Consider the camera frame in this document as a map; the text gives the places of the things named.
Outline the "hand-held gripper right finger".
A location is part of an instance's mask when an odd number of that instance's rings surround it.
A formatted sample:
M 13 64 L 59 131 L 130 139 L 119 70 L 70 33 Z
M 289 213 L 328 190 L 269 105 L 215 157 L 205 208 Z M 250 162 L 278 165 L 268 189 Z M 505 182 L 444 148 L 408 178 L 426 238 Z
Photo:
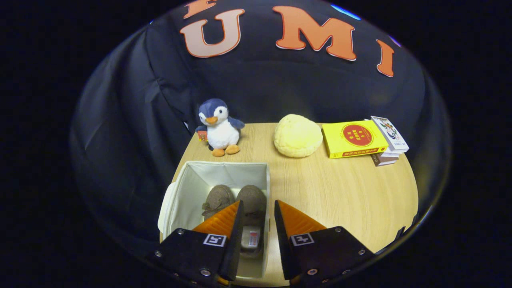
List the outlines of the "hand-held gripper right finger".
M 375 257 L 342 226 L 326 228 L 276 200 L 274 218 L 284 278 L 291 287 L 335 287 Z

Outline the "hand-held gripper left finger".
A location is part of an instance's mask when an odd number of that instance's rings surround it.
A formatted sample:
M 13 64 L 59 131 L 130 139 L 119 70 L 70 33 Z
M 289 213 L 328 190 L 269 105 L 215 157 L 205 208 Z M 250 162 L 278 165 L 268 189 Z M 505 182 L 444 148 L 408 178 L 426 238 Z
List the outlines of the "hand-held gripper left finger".
M 196 228 L 176 228 L 148 253 L 148 262 L 178 286 L 230 286 L 241 251 L 243 201 L 224 208 Z

